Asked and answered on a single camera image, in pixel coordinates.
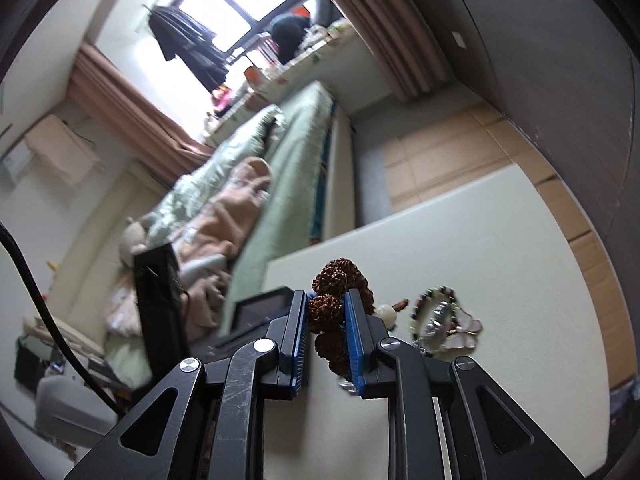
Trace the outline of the flattened cardboard sheets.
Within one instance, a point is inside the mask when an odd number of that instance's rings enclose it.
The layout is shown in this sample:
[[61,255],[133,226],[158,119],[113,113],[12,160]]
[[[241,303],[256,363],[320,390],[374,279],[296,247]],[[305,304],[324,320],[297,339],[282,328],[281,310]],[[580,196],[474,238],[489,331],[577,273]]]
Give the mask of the flattened cardboard sheets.
[[626,300],[603,243],[547,159],[485,102],[441,108],[417,125],[390,128],[382,145],[392,211],[426,203],[503,168],[521,170],[560,228],[589,290],[602,335],[608,384],[638,374]]

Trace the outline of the white wall socket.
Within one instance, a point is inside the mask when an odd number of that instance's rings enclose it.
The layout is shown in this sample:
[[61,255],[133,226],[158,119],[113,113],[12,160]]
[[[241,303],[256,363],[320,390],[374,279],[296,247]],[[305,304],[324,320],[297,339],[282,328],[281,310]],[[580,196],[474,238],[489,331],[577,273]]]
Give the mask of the white wall socket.
[[466,49],[465,41],[458,32],[451,32],[451,36],[454,38],[454,42],[460,49]]

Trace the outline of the white butterfly pendant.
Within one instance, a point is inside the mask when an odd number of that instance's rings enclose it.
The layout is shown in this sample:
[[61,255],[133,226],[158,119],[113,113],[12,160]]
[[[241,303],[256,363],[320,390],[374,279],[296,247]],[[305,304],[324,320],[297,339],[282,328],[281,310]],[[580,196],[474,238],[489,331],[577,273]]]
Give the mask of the white butterfly pendant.
[[439,353],[473,351],[482,330],[482,322],[462,307],[442,302],[426,323],[424,337],[427,345]]

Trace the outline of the left pink curtain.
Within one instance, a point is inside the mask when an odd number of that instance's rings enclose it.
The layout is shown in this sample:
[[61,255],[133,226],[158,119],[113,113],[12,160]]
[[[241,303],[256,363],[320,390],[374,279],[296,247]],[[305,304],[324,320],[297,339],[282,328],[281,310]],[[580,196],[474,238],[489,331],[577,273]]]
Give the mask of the left pink curtain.
[[201,167],[214,150],[161,112],[95,46],[80,45],[67,96],[167,183]]

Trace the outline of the pink brown curtain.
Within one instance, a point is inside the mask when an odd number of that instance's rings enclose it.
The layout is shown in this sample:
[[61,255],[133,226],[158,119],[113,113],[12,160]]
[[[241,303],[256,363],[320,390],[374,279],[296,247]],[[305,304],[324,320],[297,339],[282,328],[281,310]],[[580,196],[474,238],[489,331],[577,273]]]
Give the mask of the pink brown curtain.
[[352,23],[398,100],[435,91],[452,78],[446,58],[412,0],[332,0]]

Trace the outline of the floral green quilt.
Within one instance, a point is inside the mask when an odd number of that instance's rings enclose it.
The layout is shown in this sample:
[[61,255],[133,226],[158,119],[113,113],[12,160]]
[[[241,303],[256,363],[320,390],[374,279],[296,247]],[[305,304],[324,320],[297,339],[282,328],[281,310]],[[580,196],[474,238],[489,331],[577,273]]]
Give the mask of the floral green quilt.
[[233,168],[249,157],[262,157],[284,133],[285,117],[277,105],[269,105],[250,119],[197,170],[184,174],[149,213],[146,244],[163,245],[171,234],[192,220],[206,202],[218,193]]

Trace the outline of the black jewelry box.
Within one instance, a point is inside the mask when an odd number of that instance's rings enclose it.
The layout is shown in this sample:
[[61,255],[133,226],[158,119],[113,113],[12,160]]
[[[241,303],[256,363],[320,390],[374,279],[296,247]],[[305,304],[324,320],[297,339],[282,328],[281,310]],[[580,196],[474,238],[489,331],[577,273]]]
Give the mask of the black jewelry box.
[[192,356],[203,363],[228,358],[255,339],[265,336],[269,323],[288,315],[294,292],[283,286],[263,292],[233,306],[231,325],[227,333],[213,332],[190,345]]

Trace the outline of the black hanging clothes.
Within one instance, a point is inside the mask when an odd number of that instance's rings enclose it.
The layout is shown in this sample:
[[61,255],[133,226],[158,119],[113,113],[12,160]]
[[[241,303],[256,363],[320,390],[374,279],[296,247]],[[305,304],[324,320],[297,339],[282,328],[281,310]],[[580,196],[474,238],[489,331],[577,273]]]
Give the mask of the black hanging clothes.
[[176,6],[154,6],[148,25],[164,59],[180,58],[208,92],[226,81],[226,56],[214,45],[214,33],[191,15]]

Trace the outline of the green bed mattress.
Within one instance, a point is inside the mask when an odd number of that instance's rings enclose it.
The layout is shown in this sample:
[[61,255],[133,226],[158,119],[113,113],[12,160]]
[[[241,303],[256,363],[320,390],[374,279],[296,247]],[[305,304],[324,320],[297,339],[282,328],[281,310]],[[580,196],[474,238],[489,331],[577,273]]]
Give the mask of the green bed mattress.
[[[314,81],[277,107],[284,113],[284,133],[259,157],[271,171],[269,197],[239,255],[228,264],[221,322],[205,336],[228,332],[233,306],[260,291],[270,261],[308,247],[321,235],[326,152],[336,103],[329,90]],[[134,389],[147,384],[151,370],[142,335],[107,333],[107,362],[116,376]]]

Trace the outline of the dark bag on sill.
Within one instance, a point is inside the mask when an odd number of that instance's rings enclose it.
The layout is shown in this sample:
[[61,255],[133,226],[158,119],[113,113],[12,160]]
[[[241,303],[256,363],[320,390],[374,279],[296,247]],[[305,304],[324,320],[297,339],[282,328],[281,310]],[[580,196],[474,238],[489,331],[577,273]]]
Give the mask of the dark bag on sill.
[[303,42],[309,27],[308,16],[294,13],[280,14],[271,21],[269,33],[277,46],[278,61],[282,65],[295,58],[296,50]]

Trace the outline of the white bed frame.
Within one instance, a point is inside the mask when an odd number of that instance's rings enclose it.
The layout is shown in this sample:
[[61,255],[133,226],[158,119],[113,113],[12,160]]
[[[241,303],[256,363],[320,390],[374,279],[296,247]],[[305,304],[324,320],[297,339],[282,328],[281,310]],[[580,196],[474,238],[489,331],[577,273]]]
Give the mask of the white bed frame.
[[355,170],[352,125],[337,105],[333,114],[326,198],[320,240],[330,240],[356,229]]

